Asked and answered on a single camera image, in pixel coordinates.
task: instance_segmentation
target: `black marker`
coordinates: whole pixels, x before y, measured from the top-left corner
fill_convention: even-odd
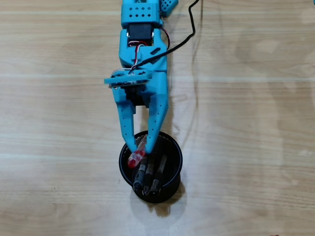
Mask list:
[[[166,160],[167,160],[167,156],[164,155],[161,159],[161,162],[159,163],[157,173],[154,176],[154,180],[150,189],[151,196],[157,196],[161,190],[163,171],[164,171]]]
[[[146,174],[144,176],[144,183],[143,183],[143,190],[142,190],[142,194],[144,196],[147,196],[150,190],[150,186],[152,183],[152,179],[153,179],[153,172],[154,172],[154,156],[152,155],[149,158],[149,164],[146,170]]]
[[[139,167],[139,170],[137,172],[137,175],[134,178],[134,182],[133,182],[133,190],[134,191],[140,191],[141,190],[147,165],[148,165],[148,158],[146,156],[144,156],[140,162],[140,167]]]

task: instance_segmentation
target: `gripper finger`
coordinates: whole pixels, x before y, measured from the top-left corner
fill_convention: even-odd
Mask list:
[[[159,131],[161,130],[167,110],[168,110],[168,85],[167,76],[164,72],[157,72],[147,85],[148,90],[155,90],[150,96],[148,137],[146,153],[151,153]]]
[[[117,104],[122,136],[130,151],[135,152],[137,150],[133,131],[133,115],[135,114],[135,106],[126,99],[124,89],[113,89],[113,93]]]

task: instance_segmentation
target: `wood grain surface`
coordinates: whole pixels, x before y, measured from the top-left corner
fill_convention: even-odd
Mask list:
[[[181,0],[172,45],[190,32]],[[179,191],[139,200],[103,78],[120,0],[0,0],[0,236],[314,236],[312,0],[203,0],[169,56]],[[148,112],[137,108],[135,132]]]

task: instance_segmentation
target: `blue robotic arm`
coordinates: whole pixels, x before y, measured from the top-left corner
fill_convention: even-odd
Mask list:
[[[168,110],[167,57],[139,69],[133,66],[166,52],[167,46],[161,39],[161,16],[167,17],[177,4],[178,0],[123,0],[119,48],[123,68],[105,83],[113,91],[122,136],[132,152],[137,149],[133,131],[135,107],[149,108],[146,153],[152,152]]]

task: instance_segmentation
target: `pen holder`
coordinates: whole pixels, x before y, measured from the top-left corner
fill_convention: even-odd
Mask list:
[[[143,131],[135,135],[136,144],[139,145],[142,138],[148,134]],[[163,155],[167,156],[167,161],[163,171],[162,188],[157,196],[144,196],[141,192],[135,194],[142,200],[149,203],[162,203],[171,198],[179,188],[181,183],[180,172],[183,165],[183,155],[177,142],[169,135],[160,132],[153,148],[152,154],[155,156],[155,163],[159,163]],[[119,157],[119,169],[125,181],[132,187],[134,181],[134,170],[127,165],[127,160],[131,151],[125,144]]]

